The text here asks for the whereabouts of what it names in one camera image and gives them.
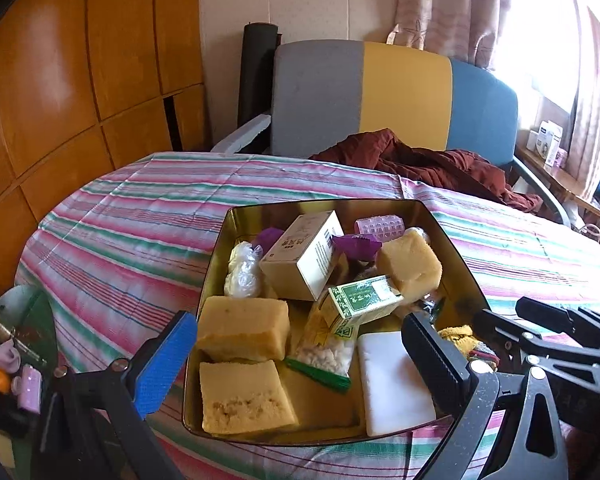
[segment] beige curtain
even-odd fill
[[[580,85],[566,170],[584,186],[590,200],[600,181],[600,22],[580,9]]]
[[[509,8],[510,0],[398,0],[387,43],[486,68]]]

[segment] brown blanket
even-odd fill
[[[311,159],[397,174],[524,212],[538,211],[542,203],[538,195],[513,192],[504,171],[476,153],[410,148],[389,129],[351,135]]]

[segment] green and white box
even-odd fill
[[[322,297],[320,312],[331,333],[388,316],[404,298],[387,276],[330,286]]]

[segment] blue gripper pad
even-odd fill
[[[160,408],[178,372],[196,342],[198,325],[193,314],[185,313],[166,334],[136,379],[134,406],[142,419]]]

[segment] tablecloth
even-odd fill
[[[499,314],[515,318],[522,295],[600,312],[600,246],[562,225],[377,171],[216,153],[156,153],[73,193],[27,242],[16,282],[48,292],[71,366],[104,368],[173,312],[196,307],[229,208],[323,198],[421,200]],[[411,478],[446,431],[309,448],[217,442],[181,425],[182,379],[148,421],[188,478]],[[466,478],[478,476],[500,420],[491,419]]]

